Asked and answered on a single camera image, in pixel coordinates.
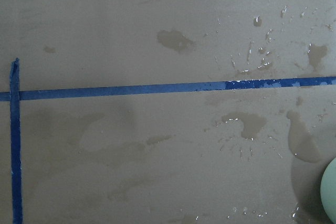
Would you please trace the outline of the light green bowl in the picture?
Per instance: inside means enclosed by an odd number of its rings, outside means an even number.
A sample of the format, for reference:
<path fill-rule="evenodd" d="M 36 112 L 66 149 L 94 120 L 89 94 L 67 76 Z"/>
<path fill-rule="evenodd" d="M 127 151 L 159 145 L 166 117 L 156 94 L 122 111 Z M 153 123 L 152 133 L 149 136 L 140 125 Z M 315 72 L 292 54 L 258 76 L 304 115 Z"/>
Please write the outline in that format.
<path fill-rule="evenodd" d="M 335 183 L 335 158 L 326 167 L 320 185 L 321 202 L 327 216 L 332 223 L 336 222 L 336 183 Z"/>

